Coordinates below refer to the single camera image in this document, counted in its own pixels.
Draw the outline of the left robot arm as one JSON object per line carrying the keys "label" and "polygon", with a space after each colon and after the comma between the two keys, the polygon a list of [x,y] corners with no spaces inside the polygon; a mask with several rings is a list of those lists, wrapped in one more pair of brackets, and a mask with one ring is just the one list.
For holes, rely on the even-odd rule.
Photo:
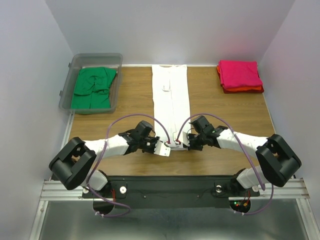
{"label": "left robot arm", "polygon": [[153,154],[158,136],[150,136],[153,126],[140,121],[134,129],[99,140],[74,137],[49,163],[49,169],[67,190],[79,186],[101,191],[108,184],[107,175],[98,170],[98,161],[113,156],[124,156],[142,150]]}

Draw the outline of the white t shirt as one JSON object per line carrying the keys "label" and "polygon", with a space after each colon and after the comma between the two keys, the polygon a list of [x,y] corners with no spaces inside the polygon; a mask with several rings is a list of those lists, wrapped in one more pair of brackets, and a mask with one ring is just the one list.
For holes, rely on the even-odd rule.
{"label": "white t shirt", "polygon": [[190,129],[189,124],[183,124],[191,116],[188,88],[188,67],[186,65],[160,66],[152,69],[152,100],[154,131],[164,143],[170,138],[170,148],[173,151],[185,151],[182,144],[175,140],[183,138],[183,133]]}

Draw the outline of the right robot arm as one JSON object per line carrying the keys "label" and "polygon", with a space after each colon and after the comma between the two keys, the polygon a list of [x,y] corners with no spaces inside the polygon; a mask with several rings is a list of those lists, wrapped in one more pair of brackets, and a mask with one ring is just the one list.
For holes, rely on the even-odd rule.
{"label": "right robot arm", "polygon": [[192,120],[190,125],[195,133],[182,134],[184,148],[202,151],[204,146],[209,146],[242,152],[248,160],[257,159],[257,166],[252,163],[250,168],[232,177],[232,186],[237,191],[267,183],[283,187],[302,166],[300,158],[281,135],[261,137],[236,132],[229,126],[214,127],[204,115]]}

